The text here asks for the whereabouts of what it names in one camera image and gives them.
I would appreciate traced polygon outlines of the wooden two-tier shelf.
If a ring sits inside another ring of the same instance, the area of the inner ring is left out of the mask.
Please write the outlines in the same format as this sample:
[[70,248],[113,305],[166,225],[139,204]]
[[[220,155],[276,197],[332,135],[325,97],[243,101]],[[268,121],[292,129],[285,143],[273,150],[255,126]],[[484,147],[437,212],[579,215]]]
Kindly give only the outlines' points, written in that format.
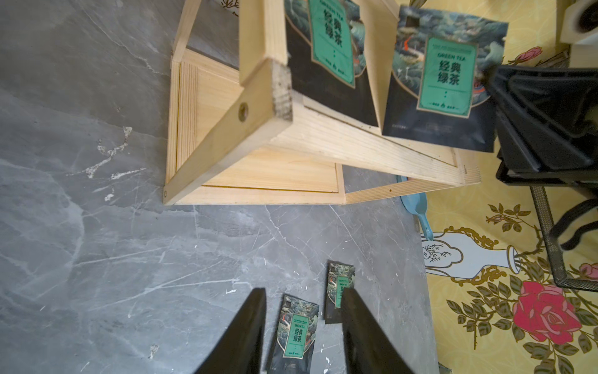
[[188,47],[184,4],[171,58],[163,202],[345,205],[475,185],[473,152],[385,137],[291,88],[281,1],[245,1],[240,66]]

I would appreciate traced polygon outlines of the green tea bag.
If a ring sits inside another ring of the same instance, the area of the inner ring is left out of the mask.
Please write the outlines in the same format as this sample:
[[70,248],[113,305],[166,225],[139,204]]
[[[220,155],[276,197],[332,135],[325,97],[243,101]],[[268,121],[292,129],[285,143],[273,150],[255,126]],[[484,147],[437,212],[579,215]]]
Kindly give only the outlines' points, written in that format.
[[310,373],[319,312],[317,303],[283,295],[267,373]]
[[383,133],[491,153],[496,107],[484,75],[501,64],[509,25],[401,6]]
[[346,288],[355,284],[355,266],[330,260],[327,263],[324,319],[326,324],[342,322],[341,304]]
[[286,1],[292,87],[366,126],[378,126],[365,58],[366,30],[353,1]]

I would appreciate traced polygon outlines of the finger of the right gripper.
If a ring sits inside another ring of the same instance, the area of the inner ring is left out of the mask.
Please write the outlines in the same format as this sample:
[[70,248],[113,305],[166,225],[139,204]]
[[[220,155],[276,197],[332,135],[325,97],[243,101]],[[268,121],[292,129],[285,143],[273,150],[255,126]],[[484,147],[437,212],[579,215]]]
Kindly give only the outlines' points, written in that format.
[[497,107],[506,185],[597,185],[597,71],[499,65],[485,73]]

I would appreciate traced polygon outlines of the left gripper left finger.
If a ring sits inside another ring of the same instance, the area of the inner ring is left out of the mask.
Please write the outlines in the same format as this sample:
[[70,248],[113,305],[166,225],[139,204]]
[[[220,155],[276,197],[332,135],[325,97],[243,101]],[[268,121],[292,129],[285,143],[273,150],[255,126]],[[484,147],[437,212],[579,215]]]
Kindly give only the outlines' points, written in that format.
[[265,323],[266,289],[254,288],[195,374],[260,373]]

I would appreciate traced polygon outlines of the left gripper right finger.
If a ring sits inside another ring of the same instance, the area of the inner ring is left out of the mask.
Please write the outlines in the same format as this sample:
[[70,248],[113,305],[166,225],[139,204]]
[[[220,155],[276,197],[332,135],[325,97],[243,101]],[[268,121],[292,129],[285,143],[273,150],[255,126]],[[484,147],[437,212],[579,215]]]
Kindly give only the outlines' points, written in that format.
[[392,346],[357,290],[344,290],[341,314],[348,373],[413,372]]

